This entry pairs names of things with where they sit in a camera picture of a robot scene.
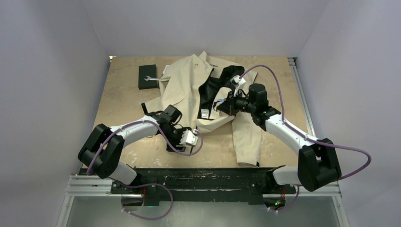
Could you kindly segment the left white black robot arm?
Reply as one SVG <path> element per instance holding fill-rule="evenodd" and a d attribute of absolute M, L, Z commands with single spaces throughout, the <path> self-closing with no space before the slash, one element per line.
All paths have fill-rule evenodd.
<path fill-rule="evenodd" d="M 78 153 L 87 174 L 122 183 L 128 193 L 140 190 L 141 180 L 132 167 L 120 161 L 122 150 L 143 138 L 162 135 L 170 151 L 183 153 L 198 143 L 198 133 L 190 127 L 177 128 L 182 113 L 169 105 L 165 110 L 146 113 L 142 118 L 120 126 L 97 125 Z"/>

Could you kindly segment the beige jacket with black lining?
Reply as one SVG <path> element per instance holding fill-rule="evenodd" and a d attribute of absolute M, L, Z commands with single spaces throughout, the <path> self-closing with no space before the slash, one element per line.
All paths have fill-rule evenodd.
<path fill-rule="evenodd" d="M 230 116 L 217 107 L 234 89 L 231 80 L 242 76 L 244 93 L 255 81 L 255 71 L 246 72 L 238 63 L 209 56 L 206 52 L 182 58 L 166 67 L 159 81 L 160 96 L 145 102 L 149 112 L 173 105 L 181 111 L 179 123 L 196 128 L 202 134 L 231 123 L 231 137 L 236 162 L 240 167 L 258 168 L 261 149 L 261 129 L 253 123 L 248 113 Z"/>

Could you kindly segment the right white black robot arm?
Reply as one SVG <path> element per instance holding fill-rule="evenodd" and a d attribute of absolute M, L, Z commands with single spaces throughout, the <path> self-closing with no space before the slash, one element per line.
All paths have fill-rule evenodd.
<path fill-rule="evenodd" d="M 247 94 L 236 95 L 230 91 L 216 110 L 230 116 L 239 112 L 250 114 L 255 125 L 276 136 L 298 156 L 296 167 L 279 166 L 267 172 L 265 185 L 270 192 L 278 192 L 287 184 L 300 185 L 313 192 L 341 178 L 332 141 L 311 137 L 287 121 L 279 110 L 270 106 L 264 85 L 250 85 Z"/>

